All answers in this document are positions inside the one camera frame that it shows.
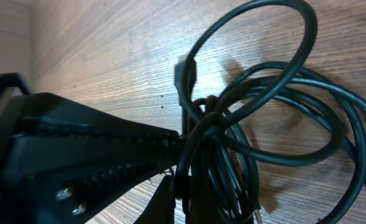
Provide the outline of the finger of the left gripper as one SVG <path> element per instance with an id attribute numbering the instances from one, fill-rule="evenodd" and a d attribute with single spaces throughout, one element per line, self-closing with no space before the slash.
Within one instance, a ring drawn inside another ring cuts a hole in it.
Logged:
<path id="1" fill-rule="evenodd" d="M 0 223 L 85 223 L 176 165 L 176 131 L 117 118 L 0 74 Z"/>

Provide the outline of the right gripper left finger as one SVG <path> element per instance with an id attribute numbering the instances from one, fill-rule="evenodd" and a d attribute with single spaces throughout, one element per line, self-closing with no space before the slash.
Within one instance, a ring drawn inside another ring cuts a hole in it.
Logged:
<path id="1" fill-rule="evenodd" d="M 174 224 L 174 176 L 166 175 L 134 224 Z"/>

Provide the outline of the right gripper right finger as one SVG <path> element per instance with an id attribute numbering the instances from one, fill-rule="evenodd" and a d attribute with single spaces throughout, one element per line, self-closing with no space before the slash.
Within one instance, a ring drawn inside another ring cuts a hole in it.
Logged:
<path id="1" fill-rule="evenodd" d="M 188 224 L 223 224 L 232 223 L 230 219 L 224 219 L 217 210 L 217 203 L 209 191 L 201 187 L 190 190 Z"/>

